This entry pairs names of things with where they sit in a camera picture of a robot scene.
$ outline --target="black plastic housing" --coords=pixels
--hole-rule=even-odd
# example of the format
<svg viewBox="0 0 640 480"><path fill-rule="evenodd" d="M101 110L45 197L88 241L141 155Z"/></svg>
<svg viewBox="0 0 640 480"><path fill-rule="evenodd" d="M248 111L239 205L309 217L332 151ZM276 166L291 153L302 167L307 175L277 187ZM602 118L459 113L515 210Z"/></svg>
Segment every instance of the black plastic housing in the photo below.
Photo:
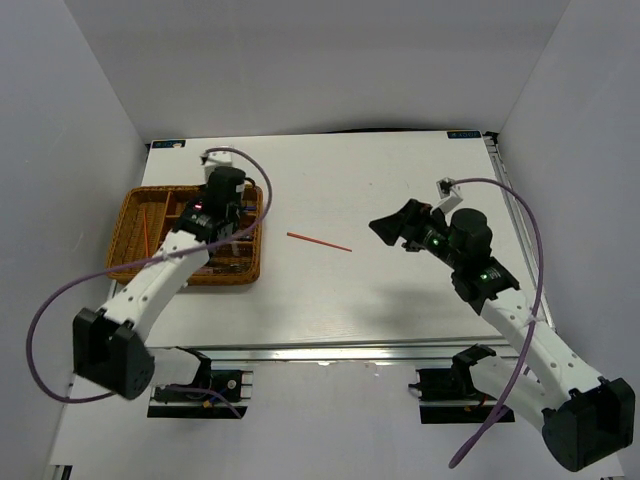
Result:
<svg viewBox="0 0 640 480"><path fill-rule="evenodd" d="M586 393L570 392L558 410L547 409L542 437L560 465L577 472L633 442L635 393L622 378Z"/></svg>
<svg viewBox="0 0 640 480"><path fill-rule="evenodd" d="M118 395L133 400L149 385L155 370L138 334L83 308L73 319L74 372Z"/></svg>

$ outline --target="orange stick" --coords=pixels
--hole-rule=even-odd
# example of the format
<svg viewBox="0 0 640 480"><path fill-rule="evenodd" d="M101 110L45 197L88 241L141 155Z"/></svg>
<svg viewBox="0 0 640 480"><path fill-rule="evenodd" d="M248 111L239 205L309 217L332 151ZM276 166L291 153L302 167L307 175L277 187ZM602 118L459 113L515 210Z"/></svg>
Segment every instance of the orange stick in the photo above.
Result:
<svg viewBox="0 0 640 480"><path fill-rule="evenodd" d="M311 238L311 237L305 237L304 235L298 235L297 233L287 232L287 236L293 237L293 238L299 238L300 240L306 240L307 242L318 243L326 247L337 248L339 250L344 250L345 252L353 252L353 250L351 250L350 248L341 247L340 245L334 245L333 243L323 242L322 240L316 240L315 238Z"/></svg>
<svg viewBox="0 0 640 480"><path fill-rule="evenodd" d="M142 207L142 225L144 227L144 250L149 258L149 232L147 231L147 208Z"/></svg>

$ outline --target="sticker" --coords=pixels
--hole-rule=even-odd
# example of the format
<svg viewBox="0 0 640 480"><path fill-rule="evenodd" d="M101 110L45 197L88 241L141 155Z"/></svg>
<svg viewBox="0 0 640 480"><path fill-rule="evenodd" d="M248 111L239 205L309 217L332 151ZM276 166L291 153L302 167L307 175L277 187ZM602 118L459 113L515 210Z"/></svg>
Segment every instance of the sticker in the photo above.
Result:
<svg viewBox="0 0 640 480"><path fill-rule="evenodd" d="M449 138L482 138L482 134L478 130L454 130L447 132Z"/></svg>
<svg viewBox="0 0 640 480"><path fill-rule="evenodd" d="M151 148L182 148L186 143L186 140L155 140Z"/></svg>

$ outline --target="white wall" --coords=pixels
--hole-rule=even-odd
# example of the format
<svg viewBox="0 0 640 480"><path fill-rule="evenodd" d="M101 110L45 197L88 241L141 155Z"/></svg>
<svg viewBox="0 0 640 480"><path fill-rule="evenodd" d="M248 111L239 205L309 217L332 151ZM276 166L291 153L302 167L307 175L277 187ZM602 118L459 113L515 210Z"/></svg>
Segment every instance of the white wall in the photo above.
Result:
<svg viewBox="0 0 640 480"><path fill-rule="evenodd" d="M143 139L499 130L568 0L66 0Z"/></svg>
<svg viewBox="0 0 640 480"><path fill-rule="evenodd" d="M637 394L639 26L638 2L573 0L500 137L539 217L559 330ZM620 459L640 478L638 438Z"/></svg>
<svg viewBox="0 0 640 480"><path fill-rule="evenodd" d="M28 375L25 336L61 283L104 263L144 146L62 0L0 2L0 476L40 478L61 406ZM105 281L54 304L36 360L66 391L71 321Z"/></svg>

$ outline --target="red stick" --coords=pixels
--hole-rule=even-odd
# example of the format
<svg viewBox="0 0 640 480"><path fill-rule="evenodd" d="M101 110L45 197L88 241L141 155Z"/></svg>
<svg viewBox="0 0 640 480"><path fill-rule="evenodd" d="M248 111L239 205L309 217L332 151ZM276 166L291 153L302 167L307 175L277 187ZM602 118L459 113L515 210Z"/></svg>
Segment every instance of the red stick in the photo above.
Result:
<svg viewBox="0 0 640 480"><path fill-rule="evenodd" d="M307 242L318 243L318 244L324 245L326 247L337 248L339 250L344 250L345 252L352 252L353 251L350 248L341 247L340 245L334 245L333 243L323 242L322 240L316 240L315 238L311 238L311 237L305 237L304 235L298 235L297 233L287 232L287 236L293 237L293 238L299 238L300 240L306 240Z"/></svg>

